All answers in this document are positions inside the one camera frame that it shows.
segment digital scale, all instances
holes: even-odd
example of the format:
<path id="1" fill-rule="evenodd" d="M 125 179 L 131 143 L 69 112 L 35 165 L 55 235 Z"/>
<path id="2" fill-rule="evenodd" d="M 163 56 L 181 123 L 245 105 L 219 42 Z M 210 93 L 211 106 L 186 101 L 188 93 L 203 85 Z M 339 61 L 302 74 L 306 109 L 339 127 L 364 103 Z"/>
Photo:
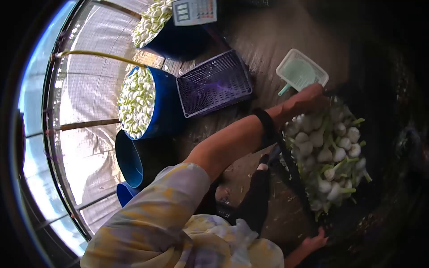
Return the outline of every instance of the digital scale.
<path id="1" fill-rule="evenodd" d="M 218 20 L 216 0 L 177 0 L 172 2 L 175 26 L 190 26 Z"/>

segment shirt sleeve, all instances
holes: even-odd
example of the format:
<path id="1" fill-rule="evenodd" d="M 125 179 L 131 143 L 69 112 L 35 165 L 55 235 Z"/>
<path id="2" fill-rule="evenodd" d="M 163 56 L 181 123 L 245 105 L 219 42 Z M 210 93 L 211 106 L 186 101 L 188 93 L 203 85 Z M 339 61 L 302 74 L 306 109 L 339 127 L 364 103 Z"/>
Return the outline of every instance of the shirt sleeve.
<path id="1" fill-rule="evenodd" d="M 207 173 L 193 163 L 165 168 L 94 235 L 82 267 L 124 267 L 152 262 L 174 245 L 210 187 Z"/>

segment person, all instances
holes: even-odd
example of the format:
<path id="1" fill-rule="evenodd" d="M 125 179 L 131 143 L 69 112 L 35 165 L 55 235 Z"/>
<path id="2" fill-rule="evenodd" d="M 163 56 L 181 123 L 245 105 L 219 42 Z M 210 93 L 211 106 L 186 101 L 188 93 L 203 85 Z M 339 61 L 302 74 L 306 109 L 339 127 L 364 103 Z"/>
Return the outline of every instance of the person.
<path id="1" fill-rule="evenodd" d="M 266 110 L 275 128 L 328 103 L 313 84 Z M 267 215 L 269 170 L 264 155 L 250 189 L 226 221 L 216 215 L 216 179 L 237 159 L 255 152 L 264 129 L 256 115 L 240 119 L 199 143 L 187 159 L 155 180 L 94 235 L 80 265 L 86 267 L 295 267 L 326 244 L 306 238 L 286 258 L 267 239 L 257 239 Z"/>

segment yellow hose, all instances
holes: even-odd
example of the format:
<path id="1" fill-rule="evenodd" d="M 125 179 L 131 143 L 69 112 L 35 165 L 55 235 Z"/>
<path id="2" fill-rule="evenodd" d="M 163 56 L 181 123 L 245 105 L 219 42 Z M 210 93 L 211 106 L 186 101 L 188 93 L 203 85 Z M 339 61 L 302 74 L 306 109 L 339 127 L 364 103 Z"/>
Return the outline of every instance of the yellow hose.
<path id="1" fill-rule="evenodd" d="M 95 51 L 88 51 L 88 50 L 73 50 L 73 51 L 63 51 L 60 53 L 56 54 L 56 57 L 61 59 L 63 57 L 66 57 L 67 55 L 70 54 L 81 54 L 81 55 L 93 55 L 93 56 L 99 56 L 99 57 L 106 57 L 106 58 L 111 58 L 114 60 L 120 60 L 129 64 L 133 64 L 142 68 L 146 68 L 146 65 L 142 64 L 142 63 L 138 63 L 136 61 L 133 60 L 129 60 L 120 56 L 115 56 L 115 55 L 111 55 L 111 54 L 107 54 L 107 53 L 102 53 L 102 52 L 95 52 Z"/>

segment tie-dye shirt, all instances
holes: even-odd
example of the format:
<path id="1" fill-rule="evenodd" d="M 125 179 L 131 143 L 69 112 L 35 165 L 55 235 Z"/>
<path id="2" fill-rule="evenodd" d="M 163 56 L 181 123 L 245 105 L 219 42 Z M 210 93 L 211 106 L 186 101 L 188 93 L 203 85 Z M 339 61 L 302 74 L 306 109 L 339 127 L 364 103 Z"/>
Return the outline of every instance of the tie-dye shirt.
<path id="1" fill-rule="evenodd" d="M 193 215 L 209 186 L 196 164 L 164 169 L 97 231 L 81 267 L 283 267 L 281 249 L 244 220 Z"/>

